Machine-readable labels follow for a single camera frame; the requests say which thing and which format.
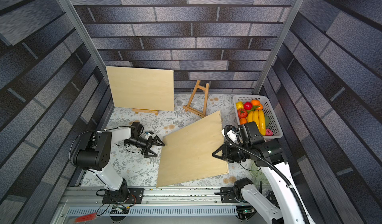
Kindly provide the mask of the plywood board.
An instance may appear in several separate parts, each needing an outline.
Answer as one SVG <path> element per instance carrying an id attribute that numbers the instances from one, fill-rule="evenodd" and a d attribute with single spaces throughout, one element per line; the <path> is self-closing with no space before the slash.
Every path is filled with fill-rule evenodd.
<path id="1" fill-rule="evenodd" d="M 157 187 L 228 173 L 226 161 L 214 158 L 224 143 L 221 112 L 217 111 L 164 137 Z"/>
<path id="2" fill-rule="evenodd" d="M 132 67 L 106 68 L 116 107 L 173 111 L 174 71 Z"/>

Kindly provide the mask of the small wooden easel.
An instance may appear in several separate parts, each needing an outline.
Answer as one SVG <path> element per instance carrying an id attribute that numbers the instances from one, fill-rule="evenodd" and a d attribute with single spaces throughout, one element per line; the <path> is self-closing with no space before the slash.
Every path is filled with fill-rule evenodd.
<path id="1" fill-rule="evenodd" d="M 138 114 L 138 113 L 150 113 L 150 114 L 154 114 L 156 116 L 159 114 L 158 110 L 132 109 L 132 111 L 135 112 L 136 114 Z"/>
<path id="2" fill-rule="evenodd" d="M 197 101 L 194 102 L 194 98 L 197 95 L 197 92 L 201 91 L 203 93 L 203 97 L 200 94 L 197 97 Z M 207 116 L 207 106 L 208 106 L 208 100 L 209 100 L 209 91 L 210 91 L 210 84 L 206 83 L 205 85 L 202 85 L 201 80 L 197 80 L 191 96 L 188 100 L 188 103 L 183 106 L 183 109 L 186 112 L 193 113 L 201 118 L 204 118 Z"/>

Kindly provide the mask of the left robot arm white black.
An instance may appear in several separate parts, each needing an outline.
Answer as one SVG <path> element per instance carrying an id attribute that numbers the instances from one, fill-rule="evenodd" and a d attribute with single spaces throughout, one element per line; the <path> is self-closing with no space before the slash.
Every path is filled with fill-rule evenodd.
<path id="1" fill-rule="evenodd" d="M 69 161 L 73 166 L 93 173 L 104 184 L 104 194 L 96 194 L 103 198 L 104 204 L 124 204 L 135 197 L 129 191 L 126 180 L 109 163 L 111 145 L 121 141 L 127 146 L 139 148 L 144 158 L 158 156 L 151 150 L 153 146 L 165 146 L 156 134 L 144 132 L 143 125 L 134 122 L 130 126 L 110 130 L 83 132 L 72 142 L 77 146 L 71 146 L 69 151 Z"/>

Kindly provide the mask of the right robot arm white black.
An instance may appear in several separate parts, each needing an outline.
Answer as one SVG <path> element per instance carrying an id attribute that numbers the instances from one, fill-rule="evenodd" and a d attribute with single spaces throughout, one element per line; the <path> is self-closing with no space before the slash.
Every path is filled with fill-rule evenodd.
<path id="1" fill-rule="evenodd" d="M 213 157 L 228 163 L 241 164 L 252 160 L 266 176 L 275 196 L 267 199 L 249 178 L 234 182 L 231 188 L 222 188 L 218 195 L 242 205 L 237 217 L 247 221 L 259 214 L 268 224 L 313 224 L 295 186 L 287 158 L 277 140 L 265 140 L 255 122 L 232 126 L 222 130 L 225 142 L 213 152 Z"/>

